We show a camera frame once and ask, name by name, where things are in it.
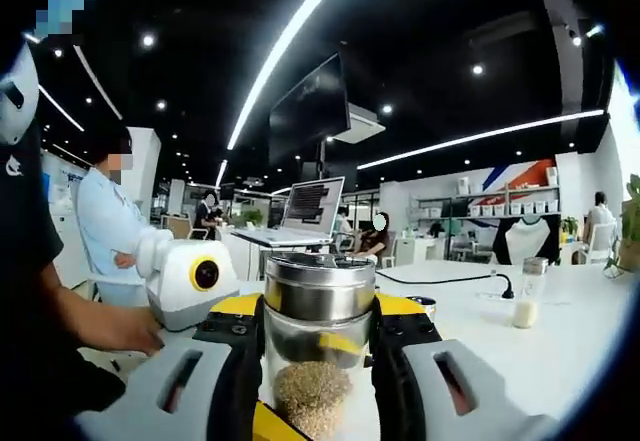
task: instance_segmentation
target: black t-shirt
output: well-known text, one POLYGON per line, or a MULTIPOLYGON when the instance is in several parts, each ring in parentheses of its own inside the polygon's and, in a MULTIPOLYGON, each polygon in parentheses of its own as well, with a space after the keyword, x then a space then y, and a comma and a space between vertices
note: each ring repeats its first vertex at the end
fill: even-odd
POLYGON ((44 192, 35 122, 16 146, 0 145, 0 193, 0 378, 12 409, 35 402, 44 421, 70 409, 64 394, 83 360, 40 277, 62 242, 44 192))
MULTIPOLYGON (((202 225, 202 220, 213 221, 214 218, 222 216, 222 210, 220 208, 209 210, 204 203, 199 203, 196 208, 196 219, 193 222, 193 227, 198 229, 206 229, 206 226, 202 225)), ((215 229, 209 229, 208 238, 213 238, 215 229)))

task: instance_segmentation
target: black ceiling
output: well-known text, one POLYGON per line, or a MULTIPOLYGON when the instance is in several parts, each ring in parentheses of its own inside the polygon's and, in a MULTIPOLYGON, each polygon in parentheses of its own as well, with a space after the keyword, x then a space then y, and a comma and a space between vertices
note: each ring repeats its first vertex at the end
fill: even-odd
MULTIPOLYGON (((51 36, 32 51, 41 84, 90 131, 117 118, 76 56, 73 45, 81 46, 125 122, 154 128, 160 137, 157 181, 187 179, 188 169, 195 182, 213 184, 223 159, 229 160, 225 182, 268 175, 264 189, 272 191, 297 181, 299 163, 311 160, 314 150, 301 149, 301 161, 269 167, 269 111, 336 51, 349 101, 379 113, 389 103, 394 111, 379 114, 383 134, 355 146, 335 142, 328 146, 330 159, 368 162, 606 105, 612 61, 603 37, 576 48, 582 51, 582 100, 562 105, 558 54, 542 0, 325 0, 285 53, 228 153, 249 89, 302 1, 95 0, 74 18, 72 36, 51 36), (157 39, 151 49, 140 43, 146 32, 157 39), (53 54, 57 47, 64 51, 61 58, 53 54), (476 63, 485 68, 482 76, 471 73, 476 63), (156 109, 160 99, 167 103, 164 112, 156 109)), ((584 18, 580 24, 575 29, 584 32, 592 22, 584 18)), ((37 119, 51 126, 44 135, 49 146, 55 142, 82 156, 86 134, 44 98, 37 119)), ((540 159, 568 151, 570 142, 592 151, 605 123, 584 120, 569 131, 552 125, 377 166, 359 172, 359 189, 377 186, 381 176, 419 177, 417 170, 427 176, 540 159)))

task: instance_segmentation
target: person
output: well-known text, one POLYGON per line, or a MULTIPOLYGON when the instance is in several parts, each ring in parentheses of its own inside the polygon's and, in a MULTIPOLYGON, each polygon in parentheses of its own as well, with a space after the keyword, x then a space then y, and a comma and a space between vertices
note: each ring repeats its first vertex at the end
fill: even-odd
MULTIPOLYGON (((38 78, 26 45, 12 69, 0 74, 1 371, 10 373, 3 378, 10 409, 23 415, 34 402, 46 406, 38 410, 35 423, 44 426, 45 420, 103 410, 124 392, 122 381, 84 360, 79 347, 151 355, 162 342, 148 308, 92 302, 62 285, 54 259, 63 244, 43 189, 40 127, 33 121, 38 78), (5 87, 11 96, 4 96, 5 87)), ((35 424, 23 423, 21 435, 35 431, 35 424)))
POLYGON ((209 231, 205 236, 198 237, 198 234, 194 239, 216 239, 216 226, 217 220, 222 218, 222 210, 218 207, 218 195, 213 189, 205 191, 202 200, 196 208, 196 219, 193 222, 193 227, 197 229, 208 228, 209 231))
MULTIPOLYGON (((595 195, 595 205, 589 210, 582 232, 582 241, 585 244, 585 250, 588 249, 588 246, 591 244, 591 238, 594 233, 593 227, 596 224, 611 224, 615 222, 616 218, 607 207, 607 195, 603 191, 598 191, 595 195)), ((576 251, 571 256, 571 263, 583 264, 586 262, 586 259, 586 253, 584 251, 576 251)))
POLYGON ((336 214, 336 220, 333 223, 333 233, 344 233, 350 234, 353 231, 353 228, 349 224, 347 220, 347 214, 349 213, 349 209, 346 206, 340 206, 338 208, 338 213, 336 214))
MULTIPOLYGON (((87 135, 86 156, 93 166, 78 187, 76 211, 91 269, 105 276, 134 278, 142 285, 134 252, 140 231, 148 223, 116 182, 129 162, 131 135, 116 123, 93 127, 87 135)), ((133 303, 123 299, 120 286, 103 284, 100 291, 110 304, 133 303)))
POLYGON ((365 231, 362 234, 360 251, 356 253, 356 256, 369 256, 371 254, 379 256, 389 244, 389 215, 385 212, 379 214, 384 218, 384 227, 365 231))

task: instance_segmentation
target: green plant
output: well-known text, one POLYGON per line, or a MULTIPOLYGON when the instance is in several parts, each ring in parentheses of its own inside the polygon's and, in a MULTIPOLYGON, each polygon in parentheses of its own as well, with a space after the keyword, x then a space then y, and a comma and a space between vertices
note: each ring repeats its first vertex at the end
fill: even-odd
POLYGON ((246 211, 242 212, 242 214, 240 215, 240 219, 242 225, 246 226, 247 222, 251 222, 255 226, 260 226, 263 219, 262 211, 258 209, 247 209, 246 211))
POLYGON ((622 239, 640 241, 640 177, 631 175, 627 183, 627 192, 631 196, 630 206, 622 212, 622 239))
POLYGON ((565 233, 575 235, 578 232, 578 220, 573 216, 564 218, 562 220, 561 228, 562 228, 562 231, 564 231, 565 233))

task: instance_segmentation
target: potted plant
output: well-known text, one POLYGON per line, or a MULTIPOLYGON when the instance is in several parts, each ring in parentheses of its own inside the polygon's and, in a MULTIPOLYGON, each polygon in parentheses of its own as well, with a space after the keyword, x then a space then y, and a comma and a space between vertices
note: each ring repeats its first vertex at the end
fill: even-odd
POLYGON ((640 269, 640 177, 632 174, 627 183, 629 201, 622 203, 622 239, 616 265, 627 271, 640 269))
POLYGON ((567 233, 568 236, 576 236, 578 233, 578 220, 573 216, 564 218, 560 225, 563 233, 567 233))

